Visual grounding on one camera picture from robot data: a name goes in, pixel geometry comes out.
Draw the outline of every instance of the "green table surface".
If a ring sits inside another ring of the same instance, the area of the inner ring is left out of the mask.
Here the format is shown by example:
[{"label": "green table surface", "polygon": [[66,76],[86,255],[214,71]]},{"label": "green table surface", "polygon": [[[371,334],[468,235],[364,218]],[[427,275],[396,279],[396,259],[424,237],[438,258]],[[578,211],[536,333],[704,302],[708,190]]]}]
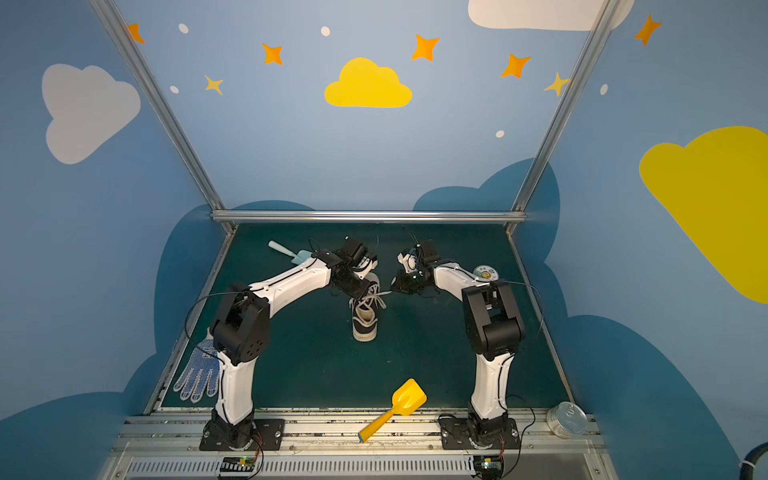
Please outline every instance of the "green table surface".
[{"label": "green table surface", "polygon": [[[467,270],[488,264],[504,280],[523,281],[499,225],[419,224],[409,228],[421,241],[434,240],[443,258],[458,261]],[[397,254],[413,244],[402,226],[290,223],[240,225],[211,292],[226,291],[235,282],[265,280],[292,268],[288,256],[267,246],[270,240],[298,252],[310,250],[308,239],[312,238],[314,246],[335,250],[346,235],[376,248],[379,265],[375,273],[382,290],[388,290],[399,268]],[[338,290],[317,290],[286,306],[272,318],[270,346],[257,360],[254,406],[389,407],[392,393],[413,378],[427,395],[425,408],[465,408],[475,385],[475,354],[466,337],[462,304],[445,291],[429,290],[423,297],[385,295],[378,335],[368,343],[354,340],[349,299]],[[537,335],[539,322],[524,286],[515,286],[515,298],[528,335],[511,364],[508,393],[520,395],[535,408],[568,400],[545,335]],[[206,302],[174,381],[193,345],[205,337],[219,302],[220,297]],[[211,407],[216,402],[215,397],[204,396],[193,404],[181,401],[179,395],[169,391],[163,406]],[[525,406],[514,397],[508,404]]]}]

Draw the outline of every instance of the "sneaker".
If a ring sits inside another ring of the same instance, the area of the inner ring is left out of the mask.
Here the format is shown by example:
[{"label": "sneaker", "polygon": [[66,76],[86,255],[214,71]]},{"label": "sneaker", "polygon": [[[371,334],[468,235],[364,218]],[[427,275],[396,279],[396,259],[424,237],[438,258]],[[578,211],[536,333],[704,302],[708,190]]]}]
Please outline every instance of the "sneaker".
[{"label": "sneaker", "polygon": [[379,278],[374,272],[368,272],[366,280],[370,281],[368,293],[360,300],[349,300],[349,307],[352,309],[352,335],[358,342],[370,342],[376,338],[376,324],[379,322],[376,311],[386,308],[382,295],[389,293],[381,291]]}]

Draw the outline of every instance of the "blue wall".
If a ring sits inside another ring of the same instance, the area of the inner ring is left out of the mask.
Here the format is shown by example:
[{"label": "blue wall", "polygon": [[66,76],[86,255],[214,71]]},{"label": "blue wall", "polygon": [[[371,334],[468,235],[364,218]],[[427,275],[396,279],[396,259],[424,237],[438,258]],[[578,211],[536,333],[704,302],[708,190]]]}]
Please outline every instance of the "blue wall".
[{"label": "blue wall", "polygon": [[[634,37],[648,15],[662,26],[644,46]],[[566,376],[623,480],[736,478],[738,457],[766,440],[768,305],[720,275],[639,165],[657,144],[716,128],[768,132],[767,22],[765,2],[637,0],[515,231]]]},{"label": "blue wall", "polygon": [[[587,36],[484,28],[467,0],[118,4],[128,24],[139,24],[139,47],[229,208],[283,200],[317,210],[411,210],[440,187],[479,188],[535,155],[558,103],[545,89],[558,72],[568,78]],[[433,61],[412,60],[417,35],[440,38]],[[265,64],[262,44],[281,46],[283,64]],[[531,58],[520,78],[501,77],[510,54]],[[326,102],[326,86],[358,57],[392,68],[410,103]],[[206,76],[222,80],[221,94],[206,90]]]},{"label": "blue wall", "polygon": [[84,160],[49,150],[49,66],[96,65],[137,89],[86,0],[4,5],[0,63],[0,464],[93,478],[146,405],[223,231],[141,93]]}]

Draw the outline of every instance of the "glove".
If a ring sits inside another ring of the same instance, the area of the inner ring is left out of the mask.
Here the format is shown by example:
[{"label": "glove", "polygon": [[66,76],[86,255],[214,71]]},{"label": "glove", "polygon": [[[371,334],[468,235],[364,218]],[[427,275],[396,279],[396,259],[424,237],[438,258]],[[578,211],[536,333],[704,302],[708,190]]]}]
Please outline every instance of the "glove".
[{"label": "glove", "polygon": [[205,340],[192,351],[187,366],[174,383],[174,392],[181,390],[181,399],[191,397],[192,403],[198,403],[203,398],[204,390],[208,396],[215,396],[219,392],[219,364],[214,338],[209,331]]}]

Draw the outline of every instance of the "black hose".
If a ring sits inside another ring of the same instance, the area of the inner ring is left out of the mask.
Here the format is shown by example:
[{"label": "black hose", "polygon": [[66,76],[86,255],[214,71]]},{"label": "black hose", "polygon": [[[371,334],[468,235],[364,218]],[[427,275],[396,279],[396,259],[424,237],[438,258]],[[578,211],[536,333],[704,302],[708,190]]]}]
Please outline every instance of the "black hose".
[{"label": "black hose", "polygon": [[739,474],[739,480],[752,480],[752,475],[755,471],[754,465],[758,460],[760,460],[760,457],[763,456],[763,453],[765,452],[768,452],[768,442],[765,442],[762,445],[758,445],[746,454],[746,457],[744,457],[744,462],[741,462],[741,473]]}]

